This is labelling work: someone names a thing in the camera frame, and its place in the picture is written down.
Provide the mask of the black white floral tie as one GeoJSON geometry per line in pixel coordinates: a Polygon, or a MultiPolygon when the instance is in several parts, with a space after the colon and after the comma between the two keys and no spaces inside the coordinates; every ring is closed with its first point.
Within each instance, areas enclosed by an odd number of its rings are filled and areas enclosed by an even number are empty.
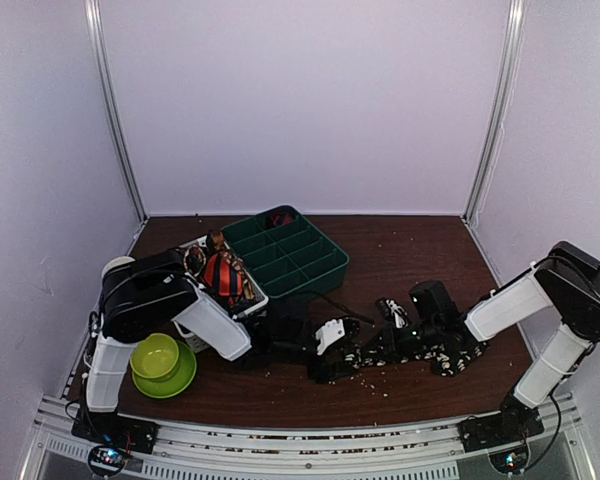
{"type": "Polygon", "coordinates": [[[358,348],[354,353],[345,354],[343,364],[358,370],[363,367],[426,362],[430,365],[430,370],[434,375],[455,377],[464,372],[489,347],[489,342],[478,342],[470,343],[460,350],[453,350],[444,344],[436,344],[424,350],[399,353],[389,347],[365,345],[358,348]]]}

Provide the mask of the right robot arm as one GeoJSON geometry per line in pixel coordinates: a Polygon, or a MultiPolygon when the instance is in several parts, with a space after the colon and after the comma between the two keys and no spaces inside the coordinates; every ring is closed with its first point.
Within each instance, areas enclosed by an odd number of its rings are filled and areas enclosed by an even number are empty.
{"type": "Polygon", "coordinates": [[[409,296],[417,322],[393,300],[379,301],[387,325],[365,356],[371,364],[427,361],[435,374],[452,377],[504,331],[533,320],[553,326],[493,419],[493,433],[506,442],[529,430],[538,407],[600,342],[600,260],[567,241],[465,311],[439,280],[415,285],[409,296]]]}

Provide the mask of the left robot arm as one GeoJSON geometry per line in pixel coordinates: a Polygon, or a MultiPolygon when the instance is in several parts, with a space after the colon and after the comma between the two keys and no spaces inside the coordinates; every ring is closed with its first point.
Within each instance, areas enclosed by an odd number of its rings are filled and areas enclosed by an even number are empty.
{"type": "Polygon", "coordinates": [[[289,311],[239,322],[190,274],[183,251],[167,250],[140,260],[118,257],[102,272],[81,404],[86,429],[101,443],[113,444],[123,436],[119,392],[133,353],[168,323],[188,330],[242,368],[265,368],[276,353],[285,351],[325,381],[332,379],[332,369],[324,362],[327,353],[359,330],[352,317],[313,328],[289,311]]]}

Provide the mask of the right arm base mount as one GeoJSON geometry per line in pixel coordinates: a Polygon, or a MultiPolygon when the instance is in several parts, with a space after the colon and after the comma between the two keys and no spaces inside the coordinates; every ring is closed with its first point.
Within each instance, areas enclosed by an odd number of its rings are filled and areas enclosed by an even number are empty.
{"type": "Polygon", "coordinates": [[[459,437],[466,453],[493,449],[509,443],[521,443],[545,431],[539,416],[518,424],[501,413],[469,417],[458,424],[459,437]]]}

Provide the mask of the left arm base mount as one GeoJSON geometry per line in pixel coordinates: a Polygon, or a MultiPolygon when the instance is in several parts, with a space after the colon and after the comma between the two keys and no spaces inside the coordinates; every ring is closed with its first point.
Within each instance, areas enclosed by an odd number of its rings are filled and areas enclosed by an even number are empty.
{"type": "Polygon", "coordinates": [[[79,418],[73,423],[71,434],[125,451],[151,454],[158,430],[159,427],[154,422],[110,413],[79,418]]]}

